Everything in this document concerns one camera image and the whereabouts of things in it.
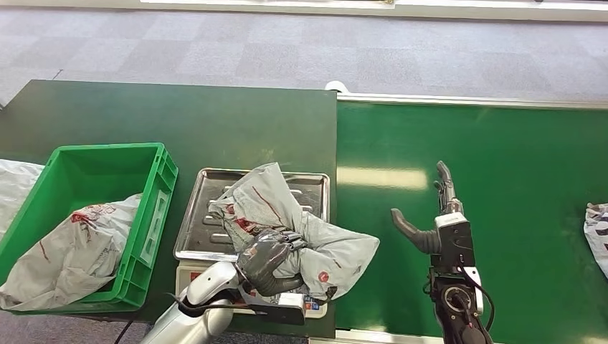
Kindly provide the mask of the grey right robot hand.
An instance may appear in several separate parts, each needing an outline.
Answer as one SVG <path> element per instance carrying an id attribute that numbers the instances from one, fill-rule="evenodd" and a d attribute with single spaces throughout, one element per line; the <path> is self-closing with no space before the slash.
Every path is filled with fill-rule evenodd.
<path id="1" fill-rule="evenodd" d="M 451 213 L 463 213 L 462 202 L 456 197 L 455 187 L 449 168 L 443 161 L 437 162 L 439 181 L 434 181 L 437 189 L 439 215 Z M 441 241 L 438 229 L 421 231 L 409 223 L 397 208 L 390 210 L 394 226 L 424 254 L 439 254 L 441 252 Z"/>

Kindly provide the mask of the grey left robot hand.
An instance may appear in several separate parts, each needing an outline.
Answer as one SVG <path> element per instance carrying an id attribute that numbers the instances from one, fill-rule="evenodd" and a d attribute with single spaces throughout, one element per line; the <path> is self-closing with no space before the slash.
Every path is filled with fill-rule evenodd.
<path id="1" fill-rule="evenodd" d="M 236 266 L 263 297 L 289 292 L 304 284 L 301 274 L 277 278 L 274 271 L 290 253 L 305 246 L 306 241 L 299 233 L 265 229 L 238 254 Z"/>

